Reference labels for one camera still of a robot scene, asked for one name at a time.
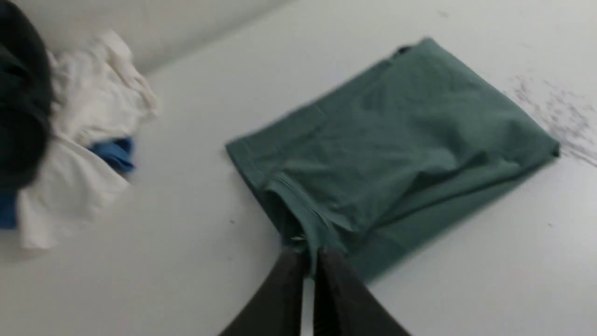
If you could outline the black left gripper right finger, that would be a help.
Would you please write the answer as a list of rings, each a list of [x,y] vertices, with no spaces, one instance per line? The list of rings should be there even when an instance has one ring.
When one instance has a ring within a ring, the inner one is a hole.
[[[359,279],[343,254],[319,249],[313,308],[315,336],[409,336]]]

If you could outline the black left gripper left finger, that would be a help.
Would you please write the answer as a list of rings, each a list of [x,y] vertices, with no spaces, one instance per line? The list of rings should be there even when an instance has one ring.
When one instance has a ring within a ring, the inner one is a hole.
[[[220,335],[298,336],[307,257],[285,249],[251,300]]]

